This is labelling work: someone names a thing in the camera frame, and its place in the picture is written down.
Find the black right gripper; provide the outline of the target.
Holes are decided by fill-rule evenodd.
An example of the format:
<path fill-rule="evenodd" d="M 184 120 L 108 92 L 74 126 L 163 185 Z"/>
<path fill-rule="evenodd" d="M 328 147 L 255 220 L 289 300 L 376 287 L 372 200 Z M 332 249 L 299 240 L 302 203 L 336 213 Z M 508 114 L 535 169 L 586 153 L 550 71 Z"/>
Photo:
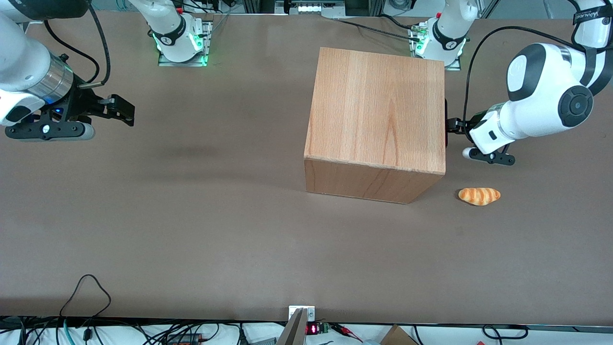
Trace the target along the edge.
<path fill-rule="evenodd" d="M 45 112 L 61 121 L 81 121 L 90 124 L 90 116 L 103 116 L 120 120 L 127 126 L 134 126 L 135 107 L 118 94 L 110 94 L 107 98 L 96 95 L 92 89 L 72 88 L 61 100 L 46 104 L 39 112 L 29 116 L 29 122 L 40 120 Z"/>

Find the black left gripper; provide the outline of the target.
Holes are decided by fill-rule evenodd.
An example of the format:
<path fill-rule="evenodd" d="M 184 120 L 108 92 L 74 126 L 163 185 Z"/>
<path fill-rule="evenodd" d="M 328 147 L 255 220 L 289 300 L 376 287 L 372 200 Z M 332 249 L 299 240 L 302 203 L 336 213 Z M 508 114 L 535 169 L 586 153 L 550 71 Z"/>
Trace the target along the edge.
<path fill-rule="evenodd" d="M 448 119 L 447 120 L 447 129 L 449 133 L 453 133 L 456 135 L 465 135 L 469 136 L 469 132 L 482 124 L 485 120 L 484 117 L 487 114 L 487 111 L 481 111 L 473 115 L 470 119 L 467 118 L 467 114 L 463 113 L 462 119 Z"/>

